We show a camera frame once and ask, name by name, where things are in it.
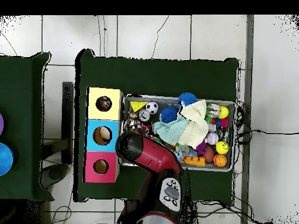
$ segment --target blue bowl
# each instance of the blue bowl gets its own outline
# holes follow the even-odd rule
[[[0,143],[0,176],[6,174],[12,167],[13,153],[9,147]]]

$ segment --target white cloth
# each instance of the white cloth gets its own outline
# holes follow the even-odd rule
[[[208,124],[204,120],[206,116],[207,104],[205,100],[199,100],[182,109],[180,114],[190,120],[187,128],[180,136],[178,143],[189,145],[193,149],[202,143],[208,133]]]

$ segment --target soccer ball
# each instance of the soccer ball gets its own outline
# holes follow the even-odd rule
[[[155,114],[155,113],[157,113],[157,111],[159,109],[159,105],[157,102],[151,101],[151,102],[147,103],[147,105],[145,106],[145,109],[147,109],[147,111],[150,114]]]

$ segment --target light blue towel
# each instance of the light blue towel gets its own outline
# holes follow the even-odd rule
[[[177,118],[175,121],[164,123],[161,121],[153,124],[154,133],[158,134],[159,137],[166,143],[171,145],[176,145],[179,137],[184,132],[190,120],[185,119],[179,113],[177,114]]]

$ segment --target blue box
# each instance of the blue box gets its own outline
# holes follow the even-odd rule
[[[112,139],[107,145],[98,145],[93,140],[93,132],[97,127],[108,127],[112,132]],[[88,120],[87,127],[87,151],[115,152],[116,140],[119,136],[119,121]]]

